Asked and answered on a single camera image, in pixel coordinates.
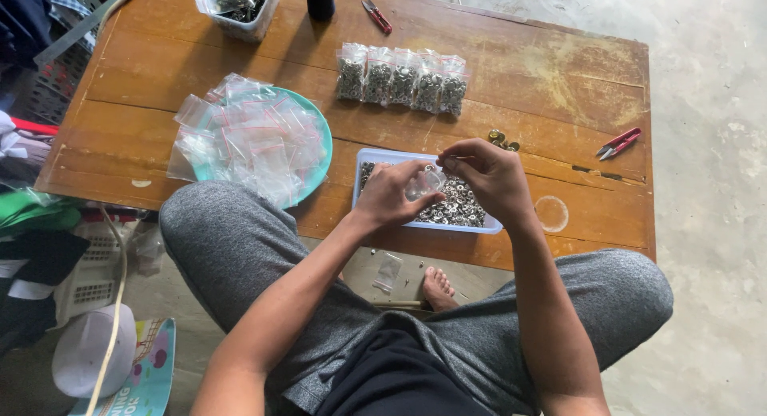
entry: white plastic tray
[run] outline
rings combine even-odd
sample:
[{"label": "white plastic tray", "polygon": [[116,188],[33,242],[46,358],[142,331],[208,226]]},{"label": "white plastic tray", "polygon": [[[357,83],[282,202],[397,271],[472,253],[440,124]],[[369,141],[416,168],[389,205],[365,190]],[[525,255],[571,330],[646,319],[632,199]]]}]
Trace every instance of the white plastic tray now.
[{"label": "white plastic tray", "polygon": [[[403,153],[399,151],[389,150],[376,150],[373,148],[362,148],[357,153],[357,171],[354,174],[354,192],[351,197],[351,207],[357,204],[357,197],[360,195],[360,164],[363,161],[385,161],[387,163],[397,164],[402,161],[408,161],[413,159],[428,160],[432,163],[436,162],[436,155],[419,155],[414,153]],[[419,221],[411,221],[405,226],[409,227],[423,227],[426,229],[440,229],[440,230],[454,230],[458,232],[471,232],[473,234],[497,234],[503,229],[503,226],[492,216],[485,213],[485,226],[484,227],[471,227],[471,226],[456,226],[454,224],[437,224],[437,223],[421,223]]]}]

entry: concrete floor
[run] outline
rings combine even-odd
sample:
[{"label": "concrete floor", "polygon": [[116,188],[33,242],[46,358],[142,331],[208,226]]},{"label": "concrete floor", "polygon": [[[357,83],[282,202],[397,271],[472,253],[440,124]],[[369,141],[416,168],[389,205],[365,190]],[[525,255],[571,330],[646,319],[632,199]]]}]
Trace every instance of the concrete floor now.
[{"label": "concrete floor", "polygon": [[[667,325],[604,372],[610,409],[614,416],[767,414],[762,304],[767,290],[758,275],[767,265],[767,251],[759,248],[767,240],[767,196],[761,192],[767,158],[760,152],[767,147],[767,133],[758,122],[767,119],[767,0],[463,4],[649,44],[658,264],[674,288],[676,304]],[[379,255],[369,250],[360,250],[354,260],[364,274],[374,274],[379,263]],[[153,277],[132,277],[126,301],[137,319],[177,318],[177,370],[168,414],[181,415],[188,413],[209,353],[223,334],[172,263],[166,266]],[[475,293],[466,300],[508,278],[496,270],[444,266],[468,277],[465,287]],[[400,281],[418,273],[417,259],[406,259]],[[470,283],[472,275],[481,275],[485,283]],[[350,278],[368,289],[367,275]],[[45,392],[48,400],[34,398],[50,388],[47,379],[35,382],[49,372],[45,359],[54,338],[13,352],[0,364],[0,389],[23,400],[26,414],[60,414],[68,402],[50,392]],[[9,382],[12,373],[15,380]],[[9,402],[7,395],[3,401]],[[19,413],[6,408],[0,414]]]}]

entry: wooden table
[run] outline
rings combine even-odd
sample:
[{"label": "wooden table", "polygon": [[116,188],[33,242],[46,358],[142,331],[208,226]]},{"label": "wooden table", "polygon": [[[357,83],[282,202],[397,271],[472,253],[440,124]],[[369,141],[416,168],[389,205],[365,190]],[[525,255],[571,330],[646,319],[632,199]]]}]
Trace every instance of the wooden table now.
[{"label": "wooden table", "polygon": [[[361,147],[438,154],[491,128],[521,145],[533,201],[555,256],[625,247],[654,258],[647,46],[434,0],[373,0],[393,23],[384,36],[360,0],[336,0],[328,24],[306,0],[280,0],[260,46],[225,37],[193,0],[132,0],[107,24],[35,188],[158,209],[185,181],[165,177],[184,97],[234,71],[323,102],[333,133],[328,181],[293,208],[299,233],[325,237],[351,207]],[[434,116],[335,99],[341,42],[428,48],[473,69],[463,115]],[[612,160],[597,149],[641,127]],[[373,246],[512,269],[509,239],[399,228]]]}]

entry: person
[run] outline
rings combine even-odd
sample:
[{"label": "person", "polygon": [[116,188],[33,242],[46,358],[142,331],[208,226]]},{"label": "person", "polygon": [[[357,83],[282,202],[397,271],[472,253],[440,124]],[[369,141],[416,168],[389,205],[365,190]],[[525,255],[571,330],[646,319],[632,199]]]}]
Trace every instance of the person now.
[{"label": "person", "polygon": [[192,415],[263,414],[279,396],[321,416],[609,414],[600,371],[652,336],[674,297],[633,251],[552,259],[515,152],[470,139],[436,162],[504,225],[512,282],[458,306],[444,272],[428,268],[423,292],[436,314],[419,321],[380,312],[338,279],[367,236],[443,200],[405,199],[426,164],[376,164],[311,253],[290,215],[240,184],[203,181],[168,199],[159,220],[168,253],[227,333]]}]

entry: teal plate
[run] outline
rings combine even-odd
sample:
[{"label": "teal plate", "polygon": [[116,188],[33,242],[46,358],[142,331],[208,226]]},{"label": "teal plate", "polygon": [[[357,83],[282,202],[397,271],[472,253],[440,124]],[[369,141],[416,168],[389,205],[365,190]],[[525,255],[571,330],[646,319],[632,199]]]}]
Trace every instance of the teal plate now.
[{"label": "teal plate", "polygon": [[[331,135],[331,128],[328,126],[328,120],[326,120],[320,110],[317,109],[317,106],[314,106],[314,104],[311,103],[306,97],[303,97],[299,93],[295,93],[284,88],[269,88],[288,93],[288,95],[303,109],[317,112],[318,115],[317,127],[320,131],[322,131],[322,146],[325,148],[327,154],[322,158],[322,160],[320,160],[319,167],[311,169],[304,176],[305,187],[298,192],[298,203],[300,203],[303,199],[306,199],[307,196],[312,194],[317,189],[317,187],[320,186],[320,184],[322,184],[322,182],[325,180],[325,175],[328,174],[328,168],[331,166],[331,158],[333,157],[333,137]],[[205,177],[200,178],[201,175],[199,172],[197,172],[197,169],[195,173],[197,174],[198,180],[207,179]]]}]

